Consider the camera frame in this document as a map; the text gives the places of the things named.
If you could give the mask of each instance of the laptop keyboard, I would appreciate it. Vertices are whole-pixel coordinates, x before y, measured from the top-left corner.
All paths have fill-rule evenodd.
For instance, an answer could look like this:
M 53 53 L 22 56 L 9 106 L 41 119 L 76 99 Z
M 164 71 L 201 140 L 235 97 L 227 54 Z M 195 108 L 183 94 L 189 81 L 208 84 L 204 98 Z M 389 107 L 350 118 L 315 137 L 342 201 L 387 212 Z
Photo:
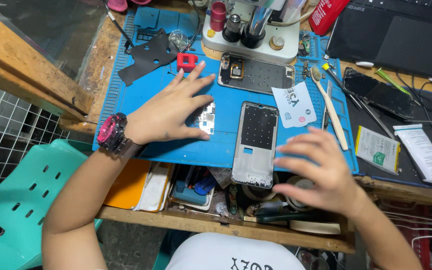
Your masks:
M 350 0 L 367 7 L 390 10 L 432 20 L 432 0 Z

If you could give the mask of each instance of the red screwdriver holder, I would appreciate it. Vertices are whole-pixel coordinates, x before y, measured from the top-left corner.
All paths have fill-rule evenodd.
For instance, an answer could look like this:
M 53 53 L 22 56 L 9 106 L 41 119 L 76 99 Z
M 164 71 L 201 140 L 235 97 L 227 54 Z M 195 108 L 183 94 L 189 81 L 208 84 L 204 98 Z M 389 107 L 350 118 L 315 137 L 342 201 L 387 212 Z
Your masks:
M 177 54 L 177 71 L 183 69 L 184 72 L 191 72 L 196 67 L 198 57 L 191 53 L 178 53 Z

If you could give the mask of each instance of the white tube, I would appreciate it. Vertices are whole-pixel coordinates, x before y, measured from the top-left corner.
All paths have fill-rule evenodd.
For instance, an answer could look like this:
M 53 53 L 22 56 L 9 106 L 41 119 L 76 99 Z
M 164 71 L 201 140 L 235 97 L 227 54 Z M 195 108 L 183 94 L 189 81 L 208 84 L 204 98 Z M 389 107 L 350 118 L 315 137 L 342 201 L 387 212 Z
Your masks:
M 432 183 L 432 143 L 422 124 L 393 126 L 409 154 L 422 173 L 423 181 Z

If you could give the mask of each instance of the microscope base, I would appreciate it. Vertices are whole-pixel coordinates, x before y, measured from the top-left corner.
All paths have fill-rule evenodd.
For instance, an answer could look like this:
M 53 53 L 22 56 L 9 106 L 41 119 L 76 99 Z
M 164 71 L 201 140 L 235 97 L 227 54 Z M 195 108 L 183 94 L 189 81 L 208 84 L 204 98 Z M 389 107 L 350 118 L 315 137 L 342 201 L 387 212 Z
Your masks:
M 298 54 L 298 42 L 300 37 L 300 23 L 297 22 L 290 26 L 271 26 L 266 25 L 266 36 L 261 46 L 258 48 L 245 47 L 241 41 L 228 42 L 223 38 L 223 32 L 216 32 L 214 37 L 208 37 L 210 17 L 206 15 L 204 27 L 202 28 L 202 43 L 209 49 L 221 52 L 233 52 L 260 58 L 268 61 L 289 64 Z M 275 35 L 284 37 L 285 45 L 281 50 L 273 50 L 269 46 L 269 40 Z

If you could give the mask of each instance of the white card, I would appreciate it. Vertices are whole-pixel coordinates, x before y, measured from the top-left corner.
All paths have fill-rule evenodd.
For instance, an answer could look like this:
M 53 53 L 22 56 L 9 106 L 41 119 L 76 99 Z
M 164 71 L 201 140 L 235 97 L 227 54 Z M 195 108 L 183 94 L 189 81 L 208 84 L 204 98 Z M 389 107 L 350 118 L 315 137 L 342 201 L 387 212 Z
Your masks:
M 298 83 L 288 89 L 271 89 L 279 110 L 279 118 L 285 128 L 301 127 L 317 120 L 306 83 Z

